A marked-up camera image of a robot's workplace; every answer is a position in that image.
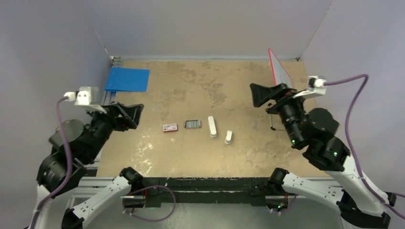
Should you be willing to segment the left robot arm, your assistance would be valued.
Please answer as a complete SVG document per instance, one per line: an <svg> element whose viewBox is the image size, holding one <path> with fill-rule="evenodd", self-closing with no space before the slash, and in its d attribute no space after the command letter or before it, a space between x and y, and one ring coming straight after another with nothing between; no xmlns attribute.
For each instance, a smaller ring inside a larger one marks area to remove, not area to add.
<svg viewBox="0 0 405 229"><path fill-rule="evenodd" d="M58 129L49 138L51 153L39 166L37 202L29 228L83 229L119 196L141 192L142 176L127 167L112 185L86 202L72 208L67 205L87 174L86 166L94 163L111 134L136 129L143 109L142 104L114 102L89 112L91 122L84 124L77 119L62 121L60 102L56 103Z"/></svg>

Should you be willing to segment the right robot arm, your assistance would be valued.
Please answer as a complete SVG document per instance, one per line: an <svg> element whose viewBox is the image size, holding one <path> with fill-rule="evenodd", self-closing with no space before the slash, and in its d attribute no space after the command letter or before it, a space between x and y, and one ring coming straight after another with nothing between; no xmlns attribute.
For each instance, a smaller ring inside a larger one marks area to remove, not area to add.
<svg viewBox="0 0 405 229"><path fill-rule="evenodd" d="M387 208L395 204L396 196L365 184L366 176L356 167L354 153L335 135L339 123L331 113L323 108L306 112L305 99L284 83L273 87L252 83L250 89L254 107L267 104L266 112L280 117L292 148L303 150L311 165L339 183L339 187L330 187L276 168L268 181L269 190L322 203L359 228L388 228L391 218Z"/></svg>

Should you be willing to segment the red white staple box sleeve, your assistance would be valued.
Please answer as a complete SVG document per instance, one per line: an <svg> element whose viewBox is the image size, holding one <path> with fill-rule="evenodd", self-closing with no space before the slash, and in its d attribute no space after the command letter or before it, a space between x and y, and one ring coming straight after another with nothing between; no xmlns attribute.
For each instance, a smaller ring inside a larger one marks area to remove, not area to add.
<svg viewBox="0 0 405 229"><path fill-rule="evenodd" d="M178 131L178 125L177 124L165 124L162 126L162 129L163 129L164 133L176 132L176 131Z"/></svg>

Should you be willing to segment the small white staple remover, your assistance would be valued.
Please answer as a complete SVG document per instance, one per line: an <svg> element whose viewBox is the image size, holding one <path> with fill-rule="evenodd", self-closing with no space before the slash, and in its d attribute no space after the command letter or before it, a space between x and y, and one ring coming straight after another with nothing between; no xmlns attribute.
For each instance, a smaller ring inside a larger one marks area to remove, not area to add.
<svg viewBox="0 0 405 229"><path fill-rule="evenodd" d="M228 131L226 132L225 143L226 143L227 145L231 143L231 141L232 141L232 135L233 135L233 132L232 132L232 131L228 130Z"/></svg>

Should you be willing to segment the white stapler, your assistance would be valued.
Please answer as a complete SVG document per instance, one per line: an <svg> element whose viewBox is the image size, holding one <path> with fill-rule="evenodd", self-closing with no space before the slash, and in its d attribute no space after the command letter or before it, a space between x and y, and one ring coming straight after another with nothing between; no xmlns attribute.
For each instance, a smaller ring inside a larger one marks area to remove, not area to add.
<svg viewBox="0 0 405 229"><path fill-rule="evenodd" d="M209 116L207 119L208 119L210 137L211 137L211 138L216 138L216 137L217 137L217 130L216 130L216 125L215 125L214 117L213 117L213 116Z"/></svg>

